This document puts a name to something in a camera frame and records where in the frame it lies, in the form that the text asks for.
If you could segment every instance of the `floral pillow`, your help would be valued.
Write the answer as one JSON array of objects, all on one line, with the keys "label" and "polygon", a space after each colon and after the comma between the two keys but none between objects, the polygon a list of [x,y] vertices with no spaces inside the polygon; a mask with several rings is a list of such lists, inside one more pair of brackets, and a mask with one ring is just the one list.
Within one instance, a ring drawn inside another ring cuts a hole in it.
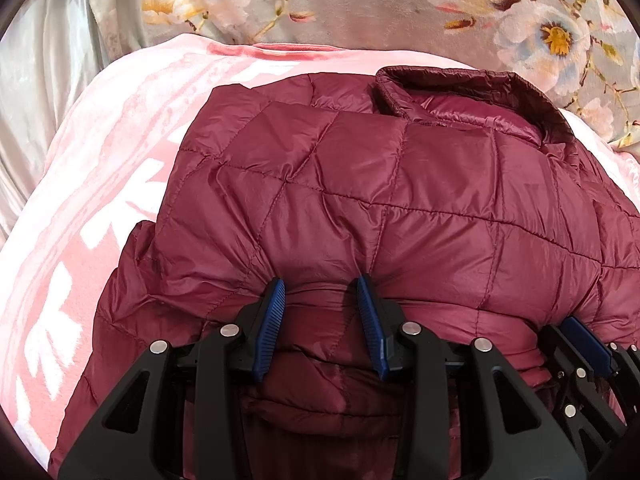
[{"label": "floral pillow", "polygon": [[445,30],[493,31],[494,54],[505,68],[577,113],[603,139],[619,148],[637,140],[640,122],[632,112],[640,43],[616,0],[427,1],[462,15]]},{"label": "floral pillow", "polygon": [[192,32],[223,43],[430,52],[512,70],[640,157],[640,41],[616,0],[90,0],[111,57]]}]

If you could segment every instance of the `metal bolt head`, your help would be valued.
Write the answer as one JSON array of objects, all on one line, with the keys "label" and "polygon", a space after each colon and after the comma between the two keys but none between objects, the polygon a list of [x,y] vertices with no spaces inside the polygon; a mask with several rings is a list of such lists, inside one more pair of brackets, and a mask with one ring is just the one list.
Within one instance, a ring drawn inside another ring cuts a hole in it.
[{"label": "metal bolt head", "polygon": [[151,345],[149,345],[149,350],[151,350],[152,354],[161,354],[168,348],[168,344],[166,341],[162,341],[159,339],[158,341],[153,341]]},{"label": "metal bolt head", "polygon": [[224,337],[233,337],[240,333],[240,327],[236,324],[229,323],[220,329],[220,334]]},{"label": "metal bolt head", "polygon": [[413,321],[407,321],[402,324],[402,331],[407,335],[418,335],[422,327]]},{"label": "metal bolt head", "polygon": [[564,407],[564,414],[571,418],[572,416],[575,416],[575,414],[577,413],[577,410],[575,409],[575,406],[572,404],[568,404]]},{"label": "metal bolt head", "polygon": [[479,337],[474,341],[474,346],[481,352],[488,352],[494,347],[494,344],[485,337]]}]

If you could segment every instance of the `maroon puffer jacket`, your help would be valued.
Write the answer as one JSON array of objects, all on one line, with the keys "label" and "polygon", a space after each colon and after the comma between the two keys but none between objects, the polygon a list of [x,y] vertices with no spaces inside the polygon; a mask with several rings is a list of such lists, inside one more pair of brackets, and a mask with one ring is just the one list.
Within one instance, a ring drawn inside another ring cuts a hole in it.
[{"label": "maroon puffer jacket", "polygon": [[98,302],[50,470],[151,342],[196,341],[277,275],[278,347],[243,396],[255,479],[390,478],[402,391],[370,370],[353,278],[369,272],[441,338],[491,339],[539,386],[547,323],[575,312],[604,342],[638,342],[639,234],[631,202],[512,73],[216,88]]}]

